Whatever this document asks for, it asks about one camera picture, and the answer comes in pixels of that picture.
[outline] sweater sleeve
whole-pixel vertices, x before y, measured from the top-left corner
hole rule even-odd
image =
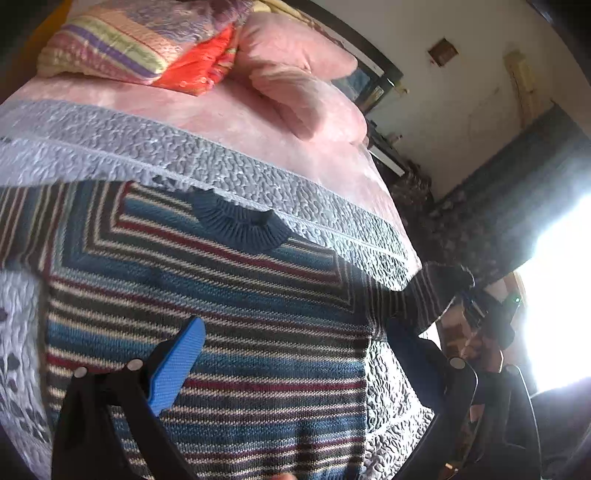
[[[63,184],[0,187],[0,268],[43,272]]]
[[[474,286],[472,274],[461,265],[427,262],[403,291],[390,291],[384,297],[383,322],[396,318],[412,333],[419,335],[441,318],[454,299]],[[385,325],[378,326],[379,334]]]

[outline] striped pillow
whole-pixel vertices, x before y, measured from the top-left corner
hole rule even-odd
[[[111,0],[62,26],[37,73],[61,72],[150,85],[196,44],[243,21],[251,0]]]

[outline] bed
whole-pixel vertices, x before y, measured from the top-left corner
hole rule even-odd
[[[400,79],[379,50],[326,10],[291,3],[358,56],[367,78],[353,82],[358,87],[350,95],[362,109]],[[0,106],[0,158],[0,178],[8,185],[117,179],[169,189],[213,187],[240,205],[274,209],[294,231],[396,290],[420,267],[365,147],[298,139],[269,102],[232,79],[195,97],[100,78],[35,77]],[[0,271],[0,286],[0,423],[29,468],[46,479],[51,427],[37,320],[43,296],[37,280],[20,271]],[[372,342],[366,380],[362,475],[390,478],[433,415],[418,402],[387,343]]]

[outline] quilted blanket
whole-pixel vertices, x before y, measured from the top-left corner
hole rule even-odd
[[[0,181],[32,185],[82,179],[148,186],[214,187],[233,202],[274,209],[294,231],[337,251],[396,290],[409,280],[401,232],[304,177],[186,131],[138,116],[59,100],[0,106]],[[40,479],[50,477],[51,429],[41,378],[37,280],[0,272],[0,422]],[[366,358],[367,441],[363,476],[392,477],[425,432],[421,406],[389,346]]]

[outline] curtain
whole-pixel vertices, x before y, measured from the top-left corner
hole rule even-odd
[[[428,213],[445,262],[477,286],[531,258],[537,238],[591,192],[591,140],[558,106],[541,115]]]

